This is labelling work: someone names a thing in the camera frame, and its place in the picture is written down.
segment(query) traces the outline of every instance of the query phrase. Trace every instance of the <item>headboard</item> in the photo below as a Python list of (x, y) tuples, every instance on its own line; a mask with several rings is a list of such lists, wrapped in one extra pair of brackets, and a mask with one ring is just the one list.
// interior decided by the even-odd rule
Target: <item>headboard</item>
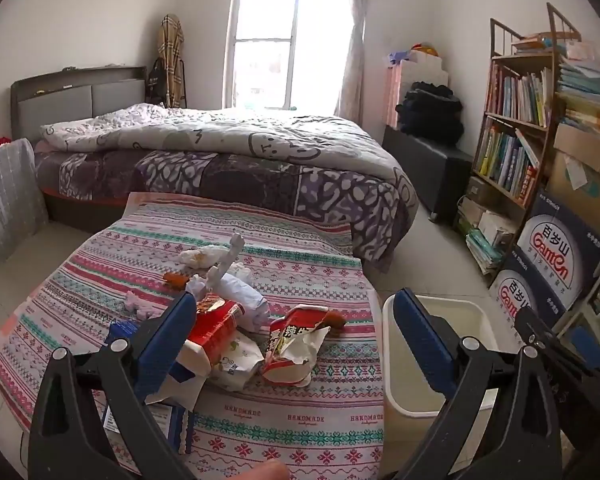
[(43, 124), (77, 121), (144, 102), (144, 66), (65, 68), (11, 85), (11, 137), (35, 145)]

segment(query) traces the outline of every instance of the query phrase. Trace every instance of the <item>wall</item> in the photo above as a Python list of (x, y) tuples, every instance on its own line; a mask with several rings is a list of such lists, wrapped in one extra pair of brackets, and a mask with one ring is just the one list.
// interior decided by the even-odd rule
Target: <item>wall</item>
[(549, 30), (551, 2), (582, 33), (600, 45), (600, 19), (587, 0), (436, 0), (434, 40), (450, 73), (450, 86), (464, 103), (465, 134), (459, 147), (476, 148), (489, 69), (490, 26), (495, 18), (528, 34)]
[[(179, 0), (189, 107), (220, 108), (231, 0)], [(365, 29), (363, 128), (382, 139), (386, 55), (430, 37), (429, 0), (369, 0)]]
[(0, 136), (9, 136), (14, 81), (65, 66), (147, 64), (161, 17), (176, 0), (3, 0), (0, 4)]

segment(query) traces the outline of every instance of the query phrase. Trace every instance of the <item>black clothing pile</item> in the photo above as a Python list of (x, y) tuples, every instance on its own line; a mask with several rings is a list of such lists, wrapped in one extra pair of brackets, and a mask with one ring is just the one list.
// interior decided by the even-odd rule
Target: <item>black clothing pile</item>
[(398, 112), (400, 131), (446, 146), (455, 146), (464, 133), (462, 103), (446, 86), (417, 82), (411, 85)]

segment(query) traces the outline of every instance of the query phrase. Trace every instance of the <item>human hand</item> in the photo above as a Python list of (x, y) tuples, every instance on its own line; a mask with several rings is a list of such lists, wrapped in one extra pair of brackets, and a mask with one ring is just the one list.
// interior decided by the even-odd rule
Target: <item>human hand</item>
[(233, 478), (235, 480), (289, 480), (289, 469), (280, 460), (267, 460)]

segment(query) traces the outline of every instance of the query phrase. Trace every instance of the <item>ganten box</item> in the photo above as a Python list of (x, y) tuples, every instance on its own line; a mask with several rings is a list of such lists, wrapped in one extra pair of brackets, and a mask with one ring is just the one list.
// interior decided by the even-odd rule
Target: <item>ganten box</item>
[(544, 190), (536, 196), (518, 246), (565, 309), (600, 272), (600, 236)]
[(531, 308), (549, 327), (565, 311), (551, 287), (517, 246), (507, 256), (489, 292), (507, 315), (515, 334), (514, 320), (521, 308)]

